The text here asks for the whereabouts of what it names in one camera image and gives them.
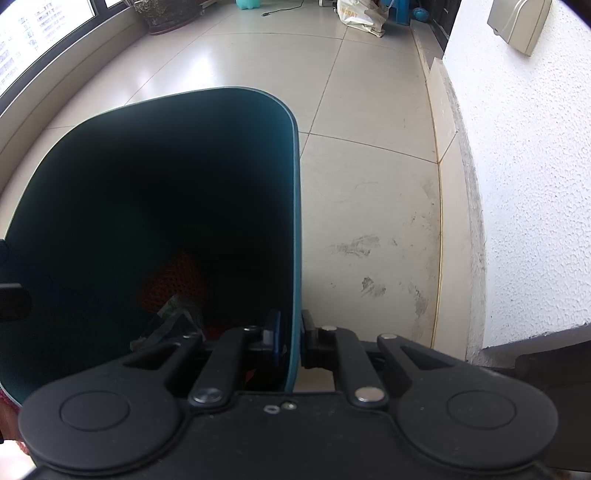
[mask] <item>floor tile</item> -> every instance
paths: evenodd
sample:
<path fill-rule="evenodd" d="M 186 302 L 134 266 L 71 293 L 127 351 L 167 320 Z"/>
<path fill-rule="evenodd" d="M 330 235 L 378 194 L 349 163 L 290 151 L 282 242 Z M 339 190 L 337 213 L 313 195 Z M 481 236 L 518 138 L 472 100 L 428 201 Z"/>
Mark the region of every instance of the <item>floor tile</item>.
<path fill-rule="evenodd" d="M 44 130 L 12 174 L 0 197 L 0 238 L 6 238 L 6 232 L 18 203 L 21 201 L 22 194 L 25 192 L 29 180 L 31 180 L 41 160 L 57 141 L 71 129 L 72 127 L 64 127 Z"/>
<path fill-rule="evenodd" d="M 164 35 L 146 35 L 115 57 L 56 115 L 49 128 L 72 127 L 122 106 L 154 73 L 205 31 L 235 12 L 235 5 L 212 5 L 203 17 Z"/>
<path fill-rule="evenodd" d="M 402 53 L 418 55 L 417 46 L 414 44 L 413 34 L 409 27 L 388 21 L 384 24 L 384 30 L 386 33 L 379 38 L 369 32 L 348 27 L 345 40 L 360 41 L 379 47 L 392 48 Z"/>
<path fill-rule="evenodd" d="M 293 2 L 272 2 L 261 8 L 242 10 L 228 17 L 207 32 L 207 35 L 227 33 L 291 33 L 343 38 L 347 27 L 332 8 L 320 8 L 318 3 L 305 3 L 301 8 L 275 12 L 267 17 L 264 12 L 293 8 Z"/>
<path fill-rule="evenodd" d="M 344 40 L 312 133 L 436 161 L 418 55 Z"/>
<path fill-rule="evenodd" d="M 441 292 L 434 347 L 466 358 L 470 327 L 472 262 L 470 216 L 460 141 L 456 135 L 441 164 Z"/>
<path fill-rule="evenodd" d="M 341 40 L 306 35 L 204 35 L 131 102 L 217 86 L 254 87 L 284 101 L 309 132 Z"/>
<path fill-rule="evenodd" d="M 437 166 L 310 135 L 301 198 L 303 308 L 316 325 L 428 345 L 439 276 Z"/>
<path fill-rule="evenodd" d="M 305 369 L 300 365 L 295 380 L 294 392 L 334 392 L 335 379 L 330 370 L 323 368 Z"/>
<path fill-rule="evenodd" d="M 306 142 L 308 141 L 308 134 L 303 134 L 302 132 L 298 132 L 300 136 L 300 157 L 302 152 L 304 151 L 304 147 L 306 146 Z"/>

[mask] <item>metal rivet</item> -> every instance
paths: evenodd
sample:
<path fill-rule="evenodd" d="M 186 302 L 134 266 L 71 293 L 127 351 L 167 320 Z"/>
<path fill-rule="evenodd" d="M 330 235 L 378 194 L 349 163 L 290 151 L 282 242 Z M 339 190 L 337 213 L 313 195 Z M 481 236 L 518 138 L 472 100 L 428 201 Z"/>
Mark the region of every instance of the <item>metal rivet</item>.
<path fill-rule="evenodd" d="M 373 403 L 383 400 L 385 396 L 384 391 L 377 387 L 361 387 L 355 390 L 355 398 L 362 402 Z"/>
<path fill-rule="evenodd" d="M 215 403 L 220 401 L 223 397 L 223 393 L 218 388 L 207 387 L 200 388 L 193 395 L 193 400 L 198 403 Z"/>
<path fill-rule="evenodd" d="M 292 401 L 286 401 L 281 404 L 281 408 L 283 408 L 283 410 L 295 410 L 297 405 Z"/>
<path fill-rule="evenodd" d="M 277 405 L 265 405 L 263 411 L 271 415 L 277 415 L 281 409 Z"/>

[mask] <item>blue ball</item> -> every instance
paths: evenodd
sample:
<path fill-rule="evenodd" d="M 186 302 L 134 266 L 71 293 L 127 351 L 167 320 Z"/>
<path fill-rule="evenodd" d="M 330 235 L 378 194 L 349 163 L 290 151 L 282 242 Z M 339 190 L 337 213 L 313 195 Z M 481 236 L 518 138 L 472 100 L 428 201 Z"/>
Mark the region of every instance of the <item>blue ball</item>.
<path fill-rule="evenodd" d="M 419 22 L 426 22 L 429 20 L 429 12 L 427 12 L 424 8 L 415 8 L 413 10 L 413 17 Z"/>

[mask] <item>dark teal bin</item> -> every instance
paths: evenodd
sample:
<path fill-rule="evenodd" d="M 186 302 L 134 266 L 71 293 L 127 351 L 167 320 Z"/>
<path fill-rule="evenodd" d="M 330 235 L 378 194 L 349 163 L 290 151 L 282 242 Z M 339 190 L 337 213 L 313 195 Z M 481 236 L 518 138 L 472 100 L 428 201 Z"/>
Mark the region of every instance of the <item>dark teal bin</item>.
<path fill-rule="evenodd" d="M 0 322 L 0 382 L 22 402 L 41 385 L 129 353 L 151 314 L 142 286 L 188 252 L 237 325 L 281 312 L 285 387 L 300 335 L 296 120 L 276 98 L 228 87 L 103 113 L 63 137 L 7 233 L 2 282 L 33 298 Z"/>

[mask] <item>floor stain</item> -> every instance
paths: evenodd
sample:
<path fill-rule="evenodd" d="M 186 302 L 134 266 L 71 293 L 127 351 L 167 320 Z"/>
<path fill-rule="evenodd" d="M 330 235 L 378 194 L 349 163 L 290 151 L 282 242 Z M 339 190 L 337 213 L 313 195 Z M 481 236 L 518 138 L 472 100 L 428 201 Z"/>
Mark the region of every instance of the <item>floor stain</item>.
<path fill-rule="evenodd" d="M 371 253 L 371 249 L 375 247 L 379 247 L 377 235 L 360 236 L 349 244 L 331 245 L 333 253 L 354 255 L 357 258 L 367 257 Z"/>
<path fill-rule="evenodd" d="M 370 277 L 365 277 L 361 282 L 361 286 L 363 288 L 361 290 L 362 297 L 369 295 L 370 297 L 378 298 L 386 293 L 386 286 L 374 282 Z"/>
<path fill-rule="evenodd" d="M 427 311 L 427 299 L 415 285 L 411 285 L 408 292 L 414 296 L 414 311 L 419 318 Z"/>
<path fill-rule="evenodd" d="M 422 187 L 429 200 L 439 197 L 439 186 L 436 191 L 432 180 L 427 180 Z"/>
<path fill-rule="evenodd" d="M 411 338 L 411 340 L 414 340 L 415 342 L 419 342 L 423 338 L 423 333 L 424 333 L 423 327 L 421 326 L 421 324 L 417 320 L 413 325 L 413 329 L 410 333 L 410 338 Z"/>

